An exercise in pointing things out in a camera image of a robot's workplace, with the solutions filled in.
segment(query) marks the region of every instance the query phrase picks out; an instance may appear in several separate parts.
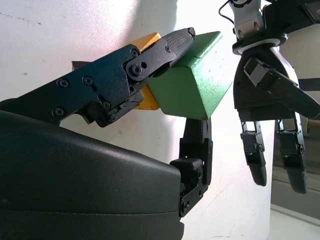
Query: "green cube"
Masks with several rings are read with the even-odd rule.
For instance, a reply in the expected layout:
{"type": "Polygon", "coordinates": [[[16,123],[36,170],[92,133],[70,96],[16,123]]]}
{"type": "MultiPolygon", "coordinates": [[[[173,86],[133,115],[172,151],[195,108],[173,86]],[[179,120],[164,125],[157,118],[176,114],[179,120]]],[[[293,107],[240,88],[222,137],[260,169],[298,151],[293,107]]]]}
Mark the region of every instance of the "green cube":
{"type": "Polygon", "coordinates": [[[197,35],[191,49],[165,74],[150,78],[148,86],[167,115],[207,120],[234,78],[226,76],[234,64],[231,46],[222,34],[197,35]]]}

